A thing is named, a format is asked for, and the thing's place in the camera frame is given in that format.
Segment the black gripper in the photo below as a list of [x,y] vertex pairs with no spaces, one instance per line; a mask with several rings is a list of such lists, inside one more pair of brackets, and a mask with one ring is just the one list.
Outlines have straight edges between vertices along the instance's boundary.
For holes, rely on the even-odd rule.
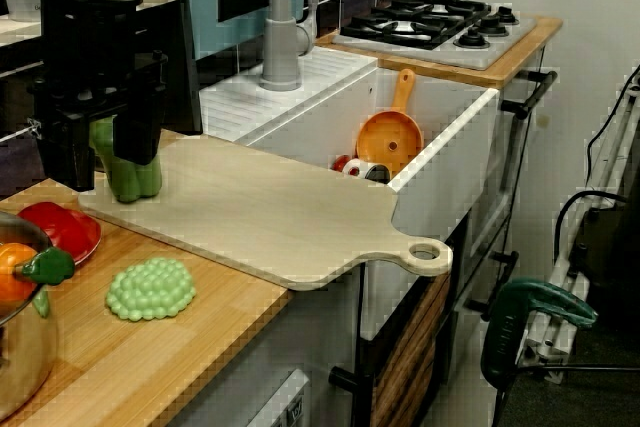
[[142,0],[41,0],[43,74],[30,119],[44,173],[76,192],[94,188],[91,121],[113,119],[116,157],[148,165],[164,117],[161,51],[136,50]]

